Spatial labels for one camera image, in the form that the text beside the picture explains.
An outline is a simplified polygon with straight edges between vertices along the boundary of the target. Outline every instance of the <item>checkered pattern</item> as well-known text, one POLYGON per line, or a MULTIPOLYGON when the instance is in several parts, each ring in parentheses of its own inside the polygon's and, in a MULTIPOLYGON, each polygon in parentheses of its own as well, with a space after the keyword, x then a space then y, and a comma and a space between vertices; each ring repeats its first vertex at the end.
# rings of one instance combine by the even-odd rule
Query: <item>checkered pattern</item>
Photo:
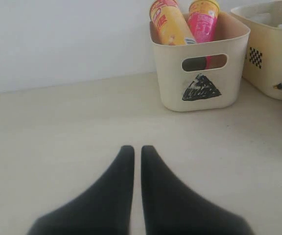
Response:
POLYGON ((252 62, 256 67, 262 68, 262 57, 263 53, 259 52, 253 47, 250 47, 250 59, 249 61, 252 62))

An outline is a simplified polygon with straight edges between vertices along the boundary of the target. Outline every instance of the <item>yellow can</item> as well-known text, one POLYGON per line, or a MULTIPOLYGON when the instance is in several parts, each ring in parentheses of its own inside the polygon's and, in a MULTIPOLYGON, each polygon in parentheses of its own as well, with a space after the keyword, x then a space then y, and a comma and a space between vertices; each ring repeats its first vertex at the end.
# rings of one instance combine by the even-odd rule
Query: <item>yellow can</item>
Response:
POLYGON ((150 18, 163 45, 196 43, 176 0, 156 0, 151 6, 150 18))

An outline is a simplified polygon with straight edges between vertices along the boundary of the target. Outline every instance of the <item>storage bin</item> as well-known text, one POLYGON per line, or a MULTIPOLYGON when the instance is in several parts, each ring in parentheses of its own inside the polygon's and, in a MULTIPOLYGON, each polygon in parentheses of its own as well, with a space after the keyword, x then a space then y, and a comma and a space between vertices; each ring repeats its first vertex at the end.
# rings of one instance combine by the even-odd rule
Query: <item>storage bin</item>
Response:
POLYGON ((184 112, 223 108, 237 98, 250 29, 221 12, 215 41, 185 46, 159 44, 150 23, 161 100, 168 109, 184 112), (213 56, 209 70, 185 71, 183 62, 213 56))
POLYGON ((264 94, 282 100, 282 1, 236 7, 231 13, 250 27, 243 77, 264 94))

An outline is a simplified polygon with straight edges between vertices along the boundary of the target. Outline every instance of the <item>white wall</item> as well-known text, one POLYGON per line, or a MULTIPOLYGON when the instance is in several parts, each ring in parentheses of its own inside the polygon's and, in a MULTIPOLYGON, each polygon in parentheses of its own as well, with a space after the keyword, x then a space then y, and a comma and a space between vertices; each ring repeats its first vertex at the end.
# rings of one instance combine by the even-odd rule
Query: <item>white wall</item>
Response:
MULTIPOLYGON (((264 0, 219 0, 223 10, 264 0)), ((191 0, 179 0, 188 11, 191 0)), ((152 0, 0 0, 0 92, 155 71, 152 0)))

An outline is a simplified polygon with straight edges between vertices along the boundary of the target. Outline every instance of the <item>can label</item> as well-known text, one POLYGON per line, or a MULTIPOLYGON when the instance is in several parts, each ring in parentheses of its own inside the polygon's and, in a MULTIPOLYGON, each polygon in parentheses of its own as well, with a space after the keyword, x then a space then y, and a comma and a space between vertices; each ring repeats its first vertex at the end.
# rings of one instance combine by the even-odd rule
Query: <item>can label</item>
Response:
POLYGON ((196 43, 175 0, 155 1, 150 9, 150 17, 163 45, 196 43))
POLYGON ((196 41, 213 41, 218 17, 217 6, 210 1, 200 0, 191 5, 189 12, 188 24, 196 41))

